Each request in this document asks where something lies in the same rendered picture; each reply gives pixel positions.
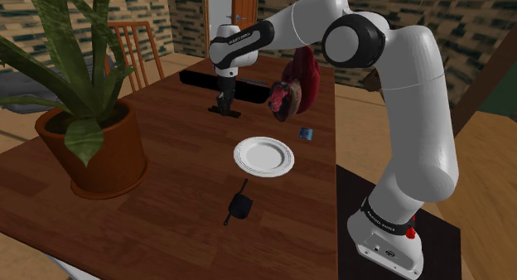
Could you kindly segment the white round plate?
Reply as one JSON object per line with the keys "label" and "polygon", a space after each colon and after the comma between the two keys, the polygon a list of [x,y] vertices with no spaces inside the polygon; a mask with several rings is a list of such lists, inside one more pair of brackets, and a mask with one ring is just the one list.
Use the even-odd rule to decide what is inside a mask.
{"label": "white round plate", "polygon": [[234,148],[234,161],[252,176],[272,178],[287,174],[295,157],[289,146],[275,138],[251,137]]}

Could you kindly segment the small black flat bar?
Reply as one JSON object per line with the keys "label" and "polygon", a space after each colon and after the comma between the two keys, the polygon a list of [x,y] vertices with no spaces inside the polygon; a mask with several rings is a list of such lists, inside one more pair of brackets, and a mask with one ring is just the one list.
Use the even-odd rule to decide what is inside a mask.
{"label": "small black flat bar", "polygon": [[241,112],[234,111],[231,109],[221,109],[220,107],[217,107],[217,106],[211,106],[210,108],[208,108],[208,110],[212,113],[218,113],[222,116],[229,116],[229,117],[233,117],[233,118],[239,118],[241,115]]}

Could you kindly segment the dark bowl with red filling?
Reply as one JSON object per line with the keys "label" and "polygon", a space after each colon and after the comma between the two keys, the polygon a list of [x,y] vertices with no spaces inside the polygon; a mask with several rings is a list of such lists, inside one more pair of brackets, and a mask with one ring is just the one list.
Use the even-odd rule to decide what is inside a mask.
{"label": "dark bowl with red filling", "polygon": [[274,82],[270,89],[268,106],[273,116],[280,122],[285,122],[299,109],[302,100],[302,89],[298,80],[290,82]]}

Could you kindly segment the long black box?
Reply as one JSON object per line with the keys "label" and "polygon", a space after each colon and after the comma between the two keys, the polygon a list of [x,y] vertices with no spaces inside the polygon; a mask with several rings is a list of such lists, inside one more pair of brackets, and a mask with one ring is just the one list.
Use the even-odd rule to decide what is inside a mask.
{"label": "long black box", "polygon": [[180,72],[180,81],[183,84],[194,85],[204,89],[212,89],[220,92],[221,88],[234,88],[234,97],[239,100],[255,104],[265,103],[270,96],[270,88],[266,86],[250,84],[245,81],[237,80],[235,77],[225,78],[220,76],[208,75],[191,70]]}

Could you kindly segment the wooden dining table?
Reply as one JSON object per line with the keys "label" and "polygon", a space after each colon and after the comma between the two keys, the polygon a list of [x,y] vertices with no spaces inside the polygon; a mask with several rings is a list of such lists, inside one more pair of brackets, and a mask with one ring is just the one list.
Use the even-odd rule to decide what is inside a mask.
{"label": "wooden dining table", "polygon": [[[145,180],[110,200],[84,200],[39,138],[0,154],[0,233],[103,280],[337,280],[334,72],[321,69],[315,104],[285,122],[266,104],[212,113],[215,92],[177,75],[127,97],[138,117]],[[312,140],[299,138],[313,130]],[[292,150],[283,176],[252,176],[234,161],[246,138]],[[228,206],[243,194],[247,218]]]}

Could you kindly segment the wooden door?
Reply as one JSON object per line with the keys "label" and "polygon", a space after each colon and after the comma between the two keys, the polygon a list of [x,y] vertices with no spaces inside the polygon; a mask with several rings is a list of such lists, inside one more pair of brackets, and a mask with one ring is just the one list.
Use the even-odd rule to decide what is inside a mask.
{"label": "wooden door", "polygon": [[257,20],[258,0],[202,0],[205,33],[205,58],[209,57],[210,41],[220,25],[236,25],[240,29]]}

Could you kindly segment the wooden chair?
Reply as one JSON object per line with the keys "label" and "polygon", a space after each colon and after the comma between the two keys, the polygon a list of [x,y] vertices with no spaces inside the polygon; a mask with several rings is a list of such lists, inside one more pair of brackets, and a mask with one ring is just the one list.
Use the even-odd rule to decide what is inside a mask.
{"label": "wooden chair", "polygon": [[109,22],[114,30],[118,43],[123,49],[123,60],[133,72],[128,76],[131,92],[134,93],[151,84],[151,76],[147,72],[144,55],[145,45],[150,49],[154,60],[158,80],[165,78],[157,45],[149,22]]}

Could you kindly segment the green plant in terracotta pot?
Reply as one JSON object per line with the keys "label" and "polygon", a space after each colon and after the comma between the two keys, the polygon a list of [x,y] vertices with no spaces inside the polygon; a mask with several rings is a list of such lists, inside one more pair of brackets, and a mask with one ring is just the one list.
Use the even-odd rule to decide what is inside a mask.
{"label": "green plant in terracotta pot", "polygon": [[70,176],[79,197],[104,200],[127,193],[148,174],[133,106],[119,98],[133,67],[108,25],[109,0],[31,0],[46,34],[54,70],[0,36],[0,65],[10,65],[57,99],[0,98],[0,105],[49,107],[35,129]]}

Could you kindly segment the dark robot stand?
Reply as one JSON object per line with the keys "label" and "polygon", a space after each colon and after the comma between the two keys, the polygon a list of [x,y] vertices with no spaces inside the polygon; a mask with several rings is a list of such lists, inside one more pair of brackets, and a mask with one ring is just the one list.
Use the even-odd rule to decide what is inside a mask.
{"label": "dark robot stand", "polygon": [[[338,166],[336,168],[337,242],[339,280],[405,280],[359,255],[347,231],[347,220],[374,183]],[[419,210],[416,231],[423,244],[423,273],[417,280],[461,280],[461,230]]]}

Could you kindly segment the grey cushion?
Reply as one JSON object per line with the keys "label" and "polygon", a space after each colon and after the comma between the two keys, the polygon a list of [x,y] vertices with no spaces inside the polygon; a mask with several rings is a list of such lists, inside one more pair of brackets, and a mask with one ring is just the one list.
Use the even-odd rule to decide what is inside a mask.
{"label": "grey cushion", "polygon": [[[39,82],[24,75],[22,72],[0,74],[0,98],[32,97],[60,102],[59,98]],[[13,113],[28,114],[45,112],[51,106],[39,104],[5,104],[2,109]]]}

